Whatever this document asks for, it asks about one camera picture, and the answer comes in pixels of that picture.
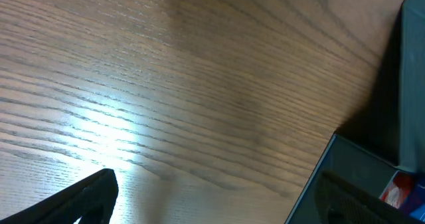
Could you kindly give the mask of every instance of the brown wood tabletop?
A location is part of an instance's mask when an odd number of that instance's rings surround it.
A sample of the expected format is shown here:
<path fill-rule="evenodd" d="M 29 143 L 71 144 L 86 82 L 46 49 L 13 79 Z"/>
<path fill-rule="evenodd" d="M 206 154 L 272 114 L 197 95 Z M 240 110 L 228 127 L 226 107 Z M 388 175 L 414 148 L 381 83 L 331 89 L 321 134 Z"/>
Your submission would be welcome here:
<path fill-rule="evenodd" d="M 0 0 L 0 219 L 102 168 L 112 223 L 283 223 L 402 0 Z"/>

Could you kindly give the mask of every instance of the wooden table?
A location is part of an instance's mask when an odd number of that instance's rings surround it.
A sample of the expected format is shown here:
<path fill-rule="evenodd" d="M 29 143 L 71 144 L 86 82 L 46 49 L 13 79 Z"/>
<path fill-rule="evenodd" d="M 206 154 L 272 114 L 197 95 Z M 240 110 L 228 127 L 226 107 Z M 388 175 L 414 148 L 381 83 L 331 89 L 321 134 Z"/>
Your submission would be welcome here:
<path fill-rule="evenodd" d="M 107 167 L 112 223 L 283 223 L 402 0 L 0 0 L 0 219 Z"/>

